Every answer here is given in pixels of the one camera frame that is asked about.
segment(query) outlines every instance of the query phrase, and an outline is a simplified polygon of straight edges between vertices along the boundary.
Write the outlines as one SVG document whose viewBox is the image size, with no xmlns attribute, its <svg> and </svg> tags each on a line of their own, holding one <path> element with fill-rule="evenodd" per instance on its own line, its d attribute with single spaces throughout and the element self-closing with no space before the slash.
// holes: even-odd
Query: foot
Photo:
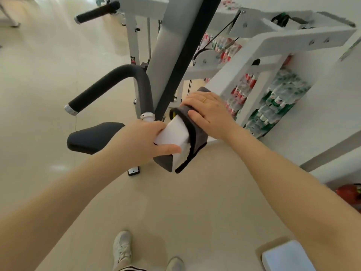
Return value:
<svg viewBox="0 0 361 271">
<path fill-rule="evenodd" d="M 169 260 L 167 269 L 165 269 L 165 271 L 186 271 L 186 266 L 180 258 L 173 257 Z"/>
<path fill-rule="evenodd" d="M 132 251 L 130 249 L 130 244 L 132 242 L 132 235 L 129 231 L 120 232 L 114 240 L 113 244 L 113 255 L 114 255 L 114 267 L 115 268 L 118 263 L 128 258 L 129 263 L 132 259 Z"/>
</svg>

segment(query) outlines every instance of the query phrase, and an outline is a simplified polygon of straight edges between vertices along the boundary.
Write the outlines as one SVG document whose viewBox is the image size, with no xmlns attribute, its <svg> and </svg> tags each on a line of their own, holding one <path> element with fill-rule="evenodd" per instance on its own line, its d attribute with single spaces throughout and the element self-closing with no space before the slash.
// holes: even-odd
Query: black foam handle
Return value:
<svg viewBox="0 0 361 271">
<path fill-rule="evenodd" d="M 115 13 L 119 8 L 120 8 L 120 3 L 118 1 L 113 1 L 101 7 L 95 8 L 91 11 L 79 14 L 78 16 L 75 16 L 74 20 L 78 24 L 81 24 L 109 13 Z"/>
<path fill-rule="evenodd" d="M 117 83 L 128 77 L 134 77 L 138 83 L 138 100 L 141 112 L 154 113 L 151 84 L 147 73 L 139 65 L 122 65 L 113 69 L 75 99 L 71 100 L 69 106 L 79 113 Z"/>
</svg>

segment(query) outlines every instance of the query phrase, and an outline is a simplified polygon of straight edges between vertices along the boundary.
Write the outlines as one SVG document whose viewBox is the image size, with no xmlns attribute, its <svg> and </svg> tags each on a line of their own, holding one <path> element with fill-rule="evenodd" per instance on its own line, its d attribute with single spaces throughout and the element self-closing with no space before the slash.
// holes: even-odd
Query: black padded seat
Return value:
<svg viewBox="0 0 361 271">
<path fill-rule="evenodd" d="M 66 143 L 70 150 L 94 154 L 102 150 L 111 138 L 125 125 L 122 123 L 101 123 L 99 125 L 73 132 Z"/>
</svg>

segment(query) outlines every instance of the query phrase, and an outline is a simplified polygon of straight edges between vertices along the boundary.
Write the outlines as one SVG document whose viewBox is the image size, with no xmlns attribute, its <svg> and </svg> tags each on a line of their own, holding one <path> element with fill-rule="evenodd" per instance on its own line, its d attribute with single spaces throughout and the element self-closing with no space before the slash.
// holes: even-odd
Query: foam grip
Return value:
<svg viewBox="0 0 361 271">
<path fill-rule="evenodd" d="M 76 16 L 74 20 L 78 24 L 81 24 L 109 13 L 115 13 L 119 8 L 120 8 L 120 3 L 118 1 L 113 1 L 101 7 L 95 8 L 91 11 L 80 14 Z"/>
</svg>

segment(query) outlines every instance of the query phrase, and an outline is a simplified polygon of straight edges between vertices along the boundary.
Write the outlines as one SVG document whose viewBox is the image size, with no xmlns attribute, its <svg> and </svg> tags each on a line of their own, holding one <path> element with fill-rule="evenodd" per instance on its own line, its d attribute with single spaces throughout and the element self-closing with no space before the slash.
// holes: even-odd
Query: white sneaker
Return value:
<svg viewBox="0 0 361 271">
<path fill-rule="evenodd" d="M 165 269 L 165 271 L 186 271 L 186 266 L 180 258 L 173 257 L 169 260 L 167 269 Z"/>
<path fill-rule="evenodd" d="M 120 232 L 114 239 L 113 244 L 113 255 L 114 255 L 114 266 L 116 268 L 118 263 L 124 258 L 129 258 L 129 262 L 132 259 L 132 251 L 130 244 L 132 242 L 132 234 L 129 231 Z"/>
</svg>

